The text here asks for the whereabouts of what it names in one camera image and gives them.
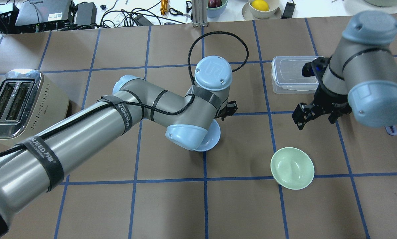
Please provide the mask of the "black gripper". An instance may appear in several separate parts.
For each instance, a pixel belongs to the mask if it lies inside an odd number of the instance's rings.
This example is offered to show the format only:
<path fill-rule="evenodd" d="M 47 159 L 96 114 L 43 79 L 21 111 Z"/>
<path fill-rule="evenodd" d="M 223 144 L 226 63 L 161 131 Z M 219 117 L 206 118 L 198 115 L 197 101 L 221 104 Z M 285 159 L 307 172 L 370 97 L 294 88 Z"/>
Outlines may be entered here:
<path fill-rule="evenodd" d="M 221 121 L 224 121 L 225 118 L 233 116 L 238 110 L 237 102 L 230 101 L 226 104 L 226 106 L 221 109 L 218 114 L 215 116 L 216 119 L 220 118 Z"/>
<path fill-rule="evenodd" d="M 292 114 L 299 130 L 303 130 L 306 123 L 321 115 L 329 115 L 329 122 L 334 124 L 341 116 L 352 113 L 347 95 L 332 92 L 323 83 L 323 75 L 329 69 L 329 62 L 330 58 L 319 56 L 302 68 L 302 76 L 316 77 L 319 84 L 313 101 L 310 104 L 299 103 Z"/>

